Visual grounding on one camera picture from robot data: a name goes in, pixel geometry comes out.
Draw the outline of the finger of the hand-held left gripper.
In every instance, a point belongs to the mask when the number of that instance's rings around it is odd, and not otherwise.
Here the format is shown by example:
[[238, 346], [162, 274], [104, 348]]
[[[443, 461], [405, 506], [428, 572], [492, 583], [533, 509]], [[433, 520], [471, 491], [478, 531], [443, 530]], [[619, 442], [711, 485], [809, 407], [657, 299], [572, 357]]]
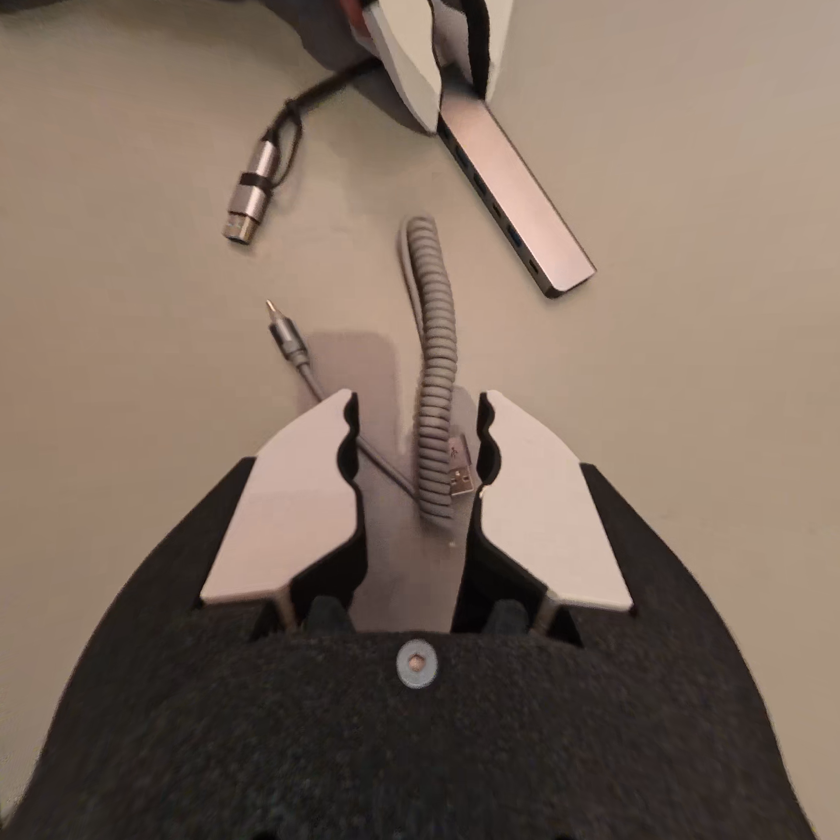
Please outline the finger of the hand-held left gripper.
[[513, 1], [433, 1], [434, 46], [444, 67], [456, 66], [489, 102], [501, 72]]
[[366, 1], [364, 22], [402, 101], [428, 134], [438, 131], [443, 81], [428, 1]]

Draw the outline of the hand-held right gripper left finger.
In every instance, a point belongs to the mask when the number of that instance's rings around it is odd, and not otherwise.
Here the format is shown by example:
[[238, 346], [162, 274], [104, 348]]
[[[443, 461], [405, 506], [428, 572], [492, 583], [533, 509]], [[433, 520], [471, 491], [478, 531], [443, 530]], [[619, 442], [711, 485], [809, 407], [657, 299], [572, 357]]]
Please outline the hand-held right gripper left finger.
[[269, 602], [296, 627], [320, 595], [350, 607], [365, 577], [355, 483], [358, 396], [342, 389], [286, 425], [255, 456], [202, 604]]

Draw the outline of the grey usb hub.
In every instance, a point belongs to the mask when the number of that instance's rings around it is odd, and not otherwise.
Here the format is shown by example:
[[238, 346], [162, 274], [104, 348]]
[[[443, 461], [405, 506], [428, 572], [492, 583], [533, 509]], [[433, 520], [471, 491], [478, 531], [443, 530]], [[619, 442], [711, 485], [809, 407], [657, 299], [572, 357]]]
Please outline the grey usb hub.
[[596, 268], [487, 104], [444, 69], [437, 134], [538, 289], [558, 299]]

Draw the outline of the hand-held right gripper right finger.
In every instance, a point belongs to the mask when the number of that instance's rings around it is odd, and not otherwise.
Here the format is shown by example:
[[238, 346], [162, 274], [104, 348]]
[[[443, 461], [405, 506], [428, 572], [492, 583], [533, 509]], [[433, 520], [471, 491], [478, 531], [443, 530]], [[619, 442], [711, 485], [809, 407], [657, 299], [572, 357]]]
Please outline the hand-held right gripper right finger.
[[573, 610], [635, 616], [634, 599], [585, 474], [559, 435], [496, 390], [479, 398], [479, 487], [461, 576], [461, 631], [500, 602], [526, 633], [576, 633]]

